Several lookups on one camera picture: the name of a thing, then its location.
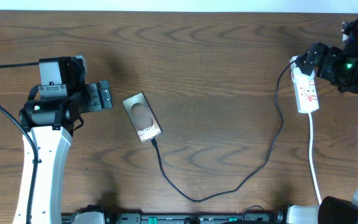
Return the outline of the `bronze Galaxy smartphone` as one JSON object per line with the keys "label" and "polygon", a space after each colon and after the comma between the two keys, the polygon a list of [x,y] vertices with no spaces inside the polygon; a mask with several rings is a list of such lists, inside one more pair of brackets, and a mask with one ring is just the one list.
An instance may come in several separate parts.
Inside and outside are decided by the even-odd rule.
{"label": "bronze Galaxy smartphone", "polygon": [[141,143],[163,133],[143,92],[130,96],[122,104]]}

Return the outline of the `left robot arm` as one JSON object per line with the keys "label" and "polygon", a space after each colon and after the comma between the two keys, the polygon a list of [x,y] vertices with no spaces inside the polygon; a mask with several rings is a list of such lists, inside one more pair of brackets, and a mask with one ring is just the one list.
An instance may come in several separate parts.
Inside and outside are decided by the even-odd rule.
{"label": "left robot arm", "polygon": [[109,83],[86,83],[86,60],[39,60],[40,83],[19,112],[24,166],[14,223],[61,223],[65,162],[75,122],[83,113],[112,108]]}

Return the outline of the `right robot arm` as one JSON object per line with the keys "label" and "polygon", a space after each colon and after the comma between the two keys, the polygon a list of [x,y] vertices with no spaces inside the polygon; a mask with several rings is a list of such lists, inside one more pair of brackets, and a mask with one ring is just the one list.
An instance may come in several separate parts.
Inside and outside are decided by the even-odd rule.
{"label": "right robot arm", "polygon": [[358,223],[358,19],[341,24],[337,44],[291,55],[280,78],[303,118],[311,203],[288,203],[271,222]]}

